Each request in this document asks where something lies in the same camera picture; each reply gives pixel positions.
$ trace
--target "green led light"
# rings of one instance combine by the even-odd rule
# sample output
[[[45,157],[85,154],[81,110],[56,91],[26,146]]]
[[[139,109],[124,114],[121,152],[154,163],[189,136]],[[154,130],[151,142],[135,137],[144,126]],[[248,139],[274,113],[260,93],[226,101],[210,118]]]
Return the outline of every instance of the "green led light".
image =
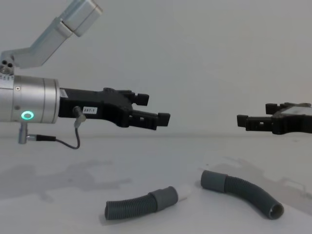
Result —
[[[31,120],[35,117],[34,113],[31,111],[25,111],[21,114],[21,118],[24,120]]]

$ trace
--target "white table surface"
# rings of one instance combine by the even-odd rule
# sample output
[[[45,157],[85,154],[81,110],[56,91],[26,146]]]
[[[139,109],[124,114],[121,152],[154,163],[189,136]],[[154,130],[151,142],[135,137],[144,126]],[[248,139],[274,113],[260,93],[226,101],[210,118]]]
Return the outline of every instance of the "white table surface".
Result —
[[[295,135],[89,138],[73,151],[1,139],[1,233],[311,233],[311,142]],[[284,215],[267,220],[245,201],[201,189],[198,168],[256,183],[284,204]],[[183,183],[192,195],[162,212],[123,222],[101,219],[108,200]]]

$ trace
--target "metal bracket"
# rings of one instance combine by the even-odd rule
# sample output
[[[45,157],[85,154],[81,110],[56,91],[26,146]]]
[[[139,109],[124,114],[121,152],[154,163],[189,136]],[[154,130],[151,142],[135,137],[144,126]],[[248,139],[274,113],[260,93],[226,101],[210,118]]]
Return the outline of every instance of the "metal bracket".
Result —
[[[94,0],[74,0],[31,47],[4,51],[1,61],[11,58],[21,69],[40,67],[72,34],[81,37],[102,12]]]

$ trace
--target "white wall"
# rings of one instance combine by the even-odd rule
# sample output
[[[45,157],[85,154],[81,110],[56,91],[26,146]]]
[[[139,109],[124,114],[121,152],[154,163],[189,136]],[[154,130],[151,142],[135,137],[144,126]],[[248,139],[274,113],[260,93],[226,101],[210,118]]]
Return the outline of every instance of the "white wall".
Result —
[[[71,0],[3,0],[0,51],[29,46]],[[18,74],[58,78],[68,88],[148,93],[141,110],[170,112],[156,133],[88,121],[85,136],[244,134],[236,114],[262,115],[267,102],[311,101],[310,0],[97,0],[104,15],[41,68]],[[31,126],[72,134],[72,120]],[[0,124],[0,136],[18,126]]]

